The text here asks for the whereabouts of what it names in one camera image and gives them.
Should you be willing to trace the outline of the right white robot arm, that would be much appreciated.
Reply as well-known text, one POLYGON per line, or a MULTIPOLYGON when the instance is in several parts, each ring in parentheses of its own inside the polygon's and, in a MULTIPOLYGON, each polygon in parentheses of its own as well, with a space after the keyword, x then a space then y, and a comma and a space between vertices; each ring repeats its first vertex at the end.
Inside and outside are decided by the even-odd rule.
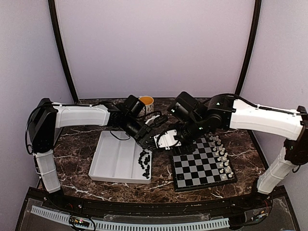
POLYGON ((201 103, 183 91, 167 109, 179 123, 164 134, 167 147, 192 143, 216 129, 247 129, 282 136, 282 149, 246 197, 250 209, 264 201, 278 183, 308 162, 308 113, 303 106, 287 110, 254 104, 235 94, 219 94, 201 103))

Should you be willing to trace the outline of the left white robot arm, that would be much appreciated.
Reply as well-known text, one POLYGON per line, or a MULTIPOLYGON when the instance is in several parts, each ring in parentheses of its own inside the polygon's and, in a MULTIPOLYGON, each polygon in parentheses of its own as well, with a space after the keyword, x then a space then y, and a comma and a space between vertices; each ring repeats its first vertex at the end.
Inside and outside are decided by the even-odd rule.
POLYGON ((54 135, 57 128, 70 126, 101 126, 120 128, 147 150, 156 149, 154 131, 139 119, 145 104, 130 95, 123 103, 101 101, 97 104, 60 104, 43 98, 28 117, 25 146, 34 157, 36 169, 49 196, 58 210, 68 206, 68 199, 59 190, 61 185, 53 158, 54 135))

